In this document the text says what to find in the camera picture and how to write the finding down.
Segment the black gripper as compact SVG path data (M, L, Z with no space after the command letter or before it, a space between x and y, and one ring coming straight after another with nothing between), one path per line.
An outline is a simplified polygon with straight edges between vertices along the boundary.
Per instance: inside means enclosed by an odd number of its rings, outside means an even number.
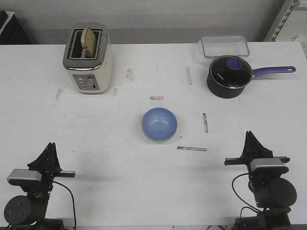
M245 135L245 143L240 158L225 158L224 165L245 165L248 169L249 188L252 192L256 192L267 185L274 179L280 178L281 175L272 173L262 174L254 173L251 171L250 162L251 158L280 158L284 164L290 161L289 157L273 157L273 152L265 148L254 136L251 131L247 131Z
M44 196L42 199L48 202L50 193L53 189L53 184L58 184L64 187L70 193L72 203L74 204L74 196L71 189L69 189L66 185L63 185L62 183L54 181L54 178L56 177L75 177L75 171L63 171L61 169L55 143L48 143L48 145L45 147L39 157L33 162L29 163L27 166L30 170L41 169L44 170L44 172L41 172L42 179L41 182L37 185L21 186L24 192L35 198L40 198Z

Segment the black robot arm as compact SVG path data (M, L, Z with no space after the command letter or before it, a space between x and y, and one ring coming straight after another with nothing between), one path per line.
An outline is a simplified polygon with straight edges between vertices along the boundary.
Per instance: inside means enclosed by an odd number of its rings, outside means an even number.
M251 131L246 132L245 144L239 158L226 158L224 164L245 165L256 206L246 204L246 208L256 213L253 217L235 219L234 230L290 230L288 213L297 200L295 187L281 176L289 171L288 157L275 157L265 148Z
M74 178L74 171L64 171L60 167L56 144L48 143L36 160L27 169L13 169L7 182L19 186L26 195L18 195L8 201L4 208L7 230L64 230L62 219L46 218L48 202L53 184L58 184L71 195L73 229L77 227L75 202L72 191L54 178Z

